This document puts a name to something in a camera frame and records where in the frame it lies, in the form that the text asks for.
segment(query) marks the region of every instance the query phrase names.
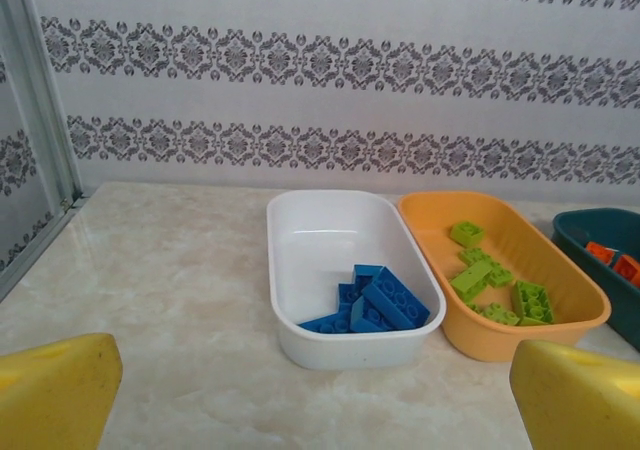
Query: green lego brick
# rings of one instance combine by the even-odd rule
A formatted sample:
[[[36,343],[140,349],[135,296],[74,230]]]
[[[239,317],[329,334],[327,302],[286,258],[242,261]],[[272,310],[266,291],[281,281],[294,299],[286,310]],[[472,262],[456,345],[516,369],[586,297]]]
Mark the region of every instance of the green lego brick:
[[[493,266],[491,273],[487,277],[489,285],[492,287],[504,287],[513,280],[513,273],[505,269],[499,263]]]
[[[451,280],[451,286],[463,302],[470,302],[487,287],[486,276],[491,273],[491,265],[477,262]]]
[[[467,248],[466,250],[461,251],[458,254],[458,257],[467,265],[473,265],[476,262],[491,261],[491,257],[484,253],[484,251],[478,247]]]
[[[551,302],[544,286],[518,280],[511,289],[511,302],[521,318],[520,325],[553,323]]]
[[[471,222],[460,222],[451,228],[449,237],[463,247],[473,247],[484,237],[484,230]]]
[[[480,305],[477,305],[475,303],[467,303],[467,307],[469,307],[471,310],[473,310],[477,314],[482,313],[482,309],[480,308]]]
[[[491,303],[482,311],[482,316],[503,325],[517,325],[520,318],[497,302]]]

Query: lego brick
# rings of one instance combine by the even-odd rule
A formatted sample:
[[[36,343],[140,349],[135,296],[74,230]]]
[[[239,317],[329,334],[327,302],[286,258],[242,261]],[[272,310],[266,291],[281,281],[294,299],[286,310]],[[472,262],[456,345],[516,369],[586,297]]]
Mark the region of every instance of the lego brick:
[[[473,247],[482,241],[484,230],[471,222],[460,222],[451,228],[449,237],[463,247]]]
[[[466,250],[461,251],[458,254],[458,257],[469,266],[476,262],[491,261],[491,257],[478,247],[467,248]]]
[[[596,257],[605,265],[610,265],[613,261],[613,257],[616,254],[615,250],[611,250],[596,242],[587,243],[587,252]]]
[[[355,291],[358,293],[358,296],[362,293],[362,289],[369,285],[371,280],[380,273],[380,270],[382,270],[381,265],[353,266],[352,282],[355,285]]]
[[[519,280],[511,289],[511,302],[521,326],[553,323],[551,302],[544,286]]]
[[[497,302],[489,304],[481,314],[483,317],[488,318],[496,323],[502,323],[503,325],[517,325],[520,321],[518,317],[511,310],[507,310]]]
[[[362,294],[398,330],[421,327],[429,318],[427,307],[386,267]]]
[[[458,274],[449,283],[451,283],[460,299],[468,303],[486,288],[486,277],[492,270],[493,268],[489,263],[477,262]]]
[[[499,263],[495,263],[496,265],[492,265],[491,273],[487,276],[487,282],[492,287],[504,287],[513,280],[513,273]]]
[[[301,323],[299,326],[316,333],[349,333],[350,318],[349,312],[338,312]]]
[[[478,314],[482,313],[482,309],[480,308],[480,305],[476,305],[475,303],[467,303],[467,307],[469,307],[471,310],[473,310]]]
[[[630,255],[621,255],[613,266],[613,271],[640,287],[640,263]]]
[[[610,268],[615,267],[616,263],[618,263],[618,260],[620,260],[620,257],[622,255],[624,255],[624,253],[621,250],[614,250],[613,248],[611,248],[610,250],[613,250],[613,258],[611,259],[611,263],[609,264]]]
[[[351,307],[351,331],[357,333],[388,332],[393,325],[364,297],[358,298]]]
[[[362,292],[356,291],[353,283],[338,284],[338,312],[350,312],[351,305],[360,298]]]

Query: blue lego brick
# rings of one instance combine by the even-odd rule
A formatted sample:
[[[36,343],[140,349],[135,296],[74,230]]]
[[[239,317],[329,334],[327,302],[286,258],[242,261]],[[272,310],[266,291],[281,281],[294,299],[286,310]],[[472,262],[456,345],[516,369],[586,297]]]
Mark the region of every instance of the blue lego brick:
[[[349,333],[350,318],[349,312],[338,312],[301,323],[299,326],[316,333]]]
[[[355,302],[362,292],[356,291],[353,283],[338,284],[338,312],[350,312],[351,305]]]
[[[353,284],[355,285],[358,295],[362,292],[362,289],[369,285],[371,280],[374,279],[382,270],[380,265],[354,265],[353,266]]]
[[[380,312],[364,297],[358,298],[351,307],[351,331],[356,333],[388,332],[394,330]]]
[[[429,318],[429,309],[386,267],[362,294],[398,330],[421,327]]]

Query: plastic container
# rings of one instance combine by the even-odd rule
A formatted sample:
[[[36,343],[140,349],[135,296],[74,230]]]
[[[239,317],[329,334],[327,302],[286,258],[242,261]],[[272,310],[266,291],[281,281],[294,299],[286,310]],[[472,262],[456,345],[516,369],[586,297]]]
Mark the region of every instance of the plastic container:
[[[407,195],[398,207],[447,298],[444,332],[465,355],[504,362],[513,358],[521,340],[573,345],[587,330],[609,317],[611,306],[602,290],[505,202],[480,193],[433,192]],[[458,298],[449,279],[467,267],[458,257],[463,247],[449,238],[449,231],[461,221],[473,222],[485,230],[479,246],[510,270],[516,280],[546,287],[557,323],[535,327],[495,323]],[[487,287],[474,303],[497,302],[512,309],[510,288]]]
[[[396,208],[365,192],[301,190],[267,208],[271,305],[278,339],[298,365],[342,370],[410,362],[444,318],[442,290]],[[354,264],[385,265],[431,311],[424,326],[386,333],[325,335],[297,324],[334,313]]]
[[[608,295],[609,325],[640,350],[640,289],[584,248],[590,241],[640,260],[640,215],[616,208],[560,213],[553,220],[553,242]]]

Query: table surface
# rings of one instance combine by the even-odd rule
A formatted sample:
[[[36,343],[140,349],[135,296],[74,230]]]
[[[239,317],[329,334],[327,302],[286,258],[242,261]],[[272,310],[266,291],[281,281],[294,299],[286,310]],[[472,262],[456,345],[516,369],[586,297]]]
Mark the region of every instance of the table surface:
[[[509,364],[471,360],[441,330],[398,368],[287,359],[267,264],[281,192],[103,185],[0,305],[0,354],[114,334],[124,377],[102,449],[530,448]],[[513,204],[547,235],[555,214],[586,208]],[[606,325],[579,346],[640,361]]]

